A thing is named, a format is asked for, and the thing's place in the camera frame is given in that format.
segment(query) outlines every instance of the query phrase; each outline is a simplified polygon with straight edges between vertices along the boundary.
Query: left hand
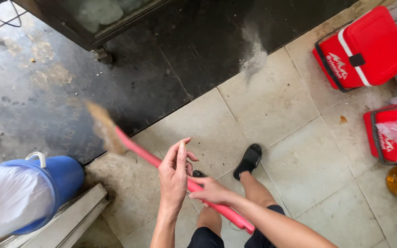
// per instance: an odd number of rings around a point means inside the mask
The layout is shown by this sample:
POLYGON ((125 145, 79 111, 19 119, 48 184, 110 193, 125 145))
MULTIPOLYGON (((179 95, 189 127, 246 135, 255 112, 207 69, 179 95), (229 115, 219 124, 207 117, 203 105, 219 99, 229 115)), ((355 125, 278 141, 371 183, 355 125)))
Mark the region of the left hand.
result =
POLYGON ((191 138, 184 138, 169 148, 159 166, 160 210, 178 213, 182 207, 187 190, 187 175, 192 174, 192 164, 186 161, 198 161, 196 156, 186 150, 185 145, 191 138))

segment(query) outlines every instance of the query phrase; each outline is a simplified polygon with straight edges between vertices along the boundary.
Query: dark wet floor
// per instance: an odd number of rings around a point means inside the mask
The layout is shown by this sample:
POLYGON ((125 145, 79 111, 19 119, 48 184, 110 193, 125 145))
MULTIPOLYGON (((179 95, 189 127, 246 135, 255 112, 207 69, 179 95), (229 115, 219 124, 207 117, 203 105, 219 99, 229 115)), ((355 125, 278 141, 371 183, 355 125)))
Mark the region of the dark wet floor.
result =
POLYGON ((108 42, 112 66, 24 14, 0 28, 0 162, 42 151, 85 164, 103 150, 83 99, 134 135, 237 74, 246 28, 271 53, 354 2, 178 0, 108 42))

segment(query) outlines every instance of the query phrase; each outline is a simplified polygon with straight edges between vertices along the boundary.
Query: printed logo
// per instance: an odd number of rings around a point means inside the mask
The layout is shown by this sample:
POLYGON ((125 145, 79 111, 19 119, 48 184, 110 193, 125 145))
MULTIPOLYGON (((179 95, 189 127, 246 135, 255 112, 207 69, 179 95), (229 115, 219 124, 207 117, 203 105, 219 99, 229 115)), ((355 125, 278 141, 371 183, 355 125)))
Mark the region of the printed logo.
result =
POLYGON ((333 53, 329 53, 326 59, 339 79, 347 78, 348 73, 342 68, 343 66, 345 66, 345 63, 341 61, 341 58, 333 53))
POLYGON ((380 132, 378 132, 378 136, 379 136, 379 142, 381 143, 381 148, 386 152, 391 152, 394 149, 393 147, 394 139, 391 139, 380 132))

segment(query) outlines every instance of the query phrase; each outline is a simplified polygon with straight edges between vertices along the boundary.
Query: broom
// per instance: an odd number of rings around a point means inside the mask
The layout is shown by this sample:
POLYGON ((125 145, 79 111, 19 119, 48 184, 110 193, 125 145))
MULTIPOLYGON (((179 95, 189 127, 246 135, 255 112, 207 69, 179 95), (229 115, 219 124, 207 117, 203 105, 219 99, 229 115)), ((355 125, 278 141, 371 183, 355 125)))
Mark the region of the broom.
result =
MULTIPOLYGON (((106 109, 91 101, 86 101, 86 105, 94 121, 94 132, 99 138, 104 140, 105 150, 115 154, 123 155, 126 153, 127 149, 130 149, 156 168, 159 167, 162 161, 158 157, 152 155, 149 151, 134 143, 124 133, 124 131, 120 129, 120 127, 116 126, 106 109)), ((188 178, 188 190, 190 192, 195 192, 201 191, 203 188, 188 178)), ((232 208, 207 201, 203 202, 217 210, 221 215, 234 223, 238 228, 244 229, 249 234, 254 233, 255 227, 232 208)))

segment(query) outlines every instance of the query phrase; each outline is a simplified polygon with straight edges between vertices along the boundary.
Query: black latch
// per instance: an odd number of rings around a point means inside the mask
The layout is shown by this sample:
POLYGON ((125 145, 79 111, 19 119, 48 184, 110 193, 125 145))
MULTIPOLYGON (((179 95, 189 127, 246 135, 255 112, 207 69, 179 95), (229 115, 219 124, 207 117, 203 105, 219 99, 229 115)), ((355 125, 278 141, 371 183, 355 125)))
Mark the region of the black latch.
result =
POLYGON ((365 64, 365 60, 364 60, 362 54, 355 54, 353 56, 350 56, 349 62, 353 67, 361 66, 361 65, 365 64))

